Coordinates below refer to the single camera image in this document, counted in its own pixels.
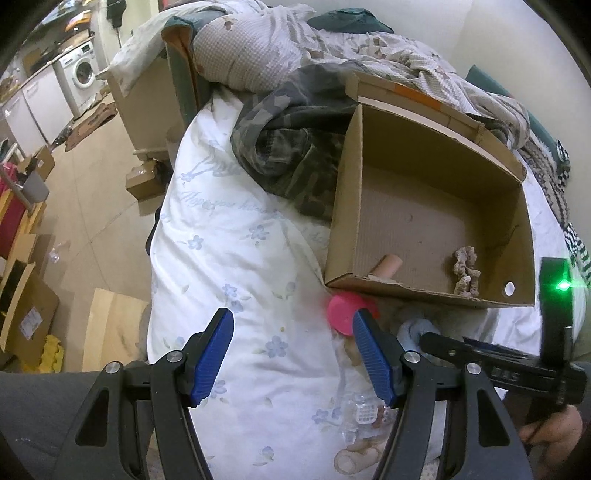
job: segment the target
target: black and white striped fabric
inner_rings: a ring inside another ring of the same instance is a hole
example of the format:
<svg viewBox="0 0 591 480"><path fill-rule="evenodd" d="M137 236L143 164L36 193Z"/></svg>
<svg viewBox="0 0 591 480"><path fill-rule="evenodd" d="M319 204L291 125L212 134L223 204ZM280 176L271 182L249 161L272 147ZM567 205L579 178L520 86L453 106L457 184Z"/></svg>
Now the black and white striped fabric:
<svg viewBox="0 0 591 480"><path fill-rule="evenodd" d="M583 241L577 235L569 219L569 209L564 197L570 177L569 154L559 140L556 141L560 163L555 165L549 155L530 138L519 153L531 168L538 181L554 216L564 232L564 240L569 249L570 262L578 267L588 287L591 287L591 259Z"/></svg>

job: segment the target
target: tiled floor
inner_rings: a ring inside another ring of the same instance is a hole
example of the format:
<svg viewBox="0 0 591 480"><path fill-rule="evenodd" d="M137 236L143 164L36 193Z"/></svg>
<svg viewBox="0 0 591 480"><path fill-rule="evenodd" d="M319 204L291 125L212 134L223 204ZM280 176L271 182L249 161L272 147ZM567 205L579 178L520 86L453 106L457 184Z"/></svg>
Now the tiled floor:
<svg viewBox="0 0 591 480"><path fill-rule="evenodd" d="M44 274L60 305L51 332L65 347L64 370L78 371L90 303L96 287L150 300L151 267L144 244L163 197L138 204L125 174L139 165L121 117L97 129L71 151L53 152L50 195L39 233L52 233L60 260Z"/></svg>

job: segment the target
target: blue gripper pad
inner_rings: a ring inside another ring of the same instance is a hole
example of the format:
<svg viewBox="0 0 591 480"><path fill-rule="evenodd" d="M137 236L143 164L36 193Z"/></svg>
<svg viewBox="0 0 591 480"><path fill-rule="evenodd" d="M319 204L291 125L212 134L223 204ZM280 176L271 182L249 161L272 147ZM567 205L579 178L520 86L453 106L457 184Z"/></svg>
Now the blue gripper pad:
<svg viewBox="0 0 591 480"><path fill-rule="evenodd" d="M386 405L393 405L396 395L392 387L390 366L359 312L353 316L353 335L375 394L384 400Z"/></svg>
<svg viewBox="0 0 591 480"><path fill-rule="evenodd" d="M199 405L212 392L213 383L216 381L233 335L234 318L227 310L204 348L199 363L195 366L195 383L191 390L191 400L194 404Z"/></svg>

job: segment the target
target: dried sponge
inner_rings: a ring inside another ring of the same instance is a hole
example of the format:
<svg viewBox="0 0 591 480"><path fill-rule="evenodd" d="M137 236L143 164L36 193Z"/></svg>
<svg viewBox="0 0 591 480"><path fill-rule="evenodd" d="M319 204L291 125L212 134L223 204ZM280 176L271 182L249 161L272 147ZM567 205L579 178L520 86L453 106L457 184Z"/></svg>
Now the dried sponge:
<svg viewBox="0 0 591 480"><path fill-rule="evenodd" d="M469 245L462 247L455 252L455 256L457 260L453 266L453 272L458 280L453 289L454 295L477 297L480 271L475 268L478 256L474 251L474 247Z"/></svg>

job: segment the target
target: metal screw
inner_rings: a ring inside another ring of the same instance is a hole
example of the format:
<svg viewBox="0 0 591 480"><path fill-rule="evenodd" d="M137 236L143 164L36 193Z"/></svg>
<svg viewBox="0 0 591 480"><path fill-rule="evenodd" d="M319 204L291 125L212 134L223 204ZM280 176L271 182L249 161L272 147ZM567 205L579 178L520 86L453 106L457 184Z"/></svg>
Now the metal screw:
<svg viewBox="0 0 591 480"><path fill-rule="evenodd" d="M181 350L173 350L172 352L168 352L166 354L166 360L172 364L175 364L176 362L180 362L182 357L183 357L183 353Z"/></svg>
<svg viewBox="0 0 591 480"><path fill-rule="evenodd" d="M404 354L404 359L407 362L410 362L412 364L417 364L420 362L421 356L417 352L413 352L412 350L409 350L408 352L406 352Z"/></svg>
<svg viewBox="0 0 591 480"><path fill-rule="evenodd" d="M114 374L119 371L120 367L119 362L111 362L105 365L105 372L108 374Z"/></svg>
<svg viewBox="0 0 591 480"><path fill-rule="evenodd" d="M480 372L482 372L482 368L480 368L480 365L473 363L467 364L466 370L468 370L468 373L472 375L478 375Z"/></svg>

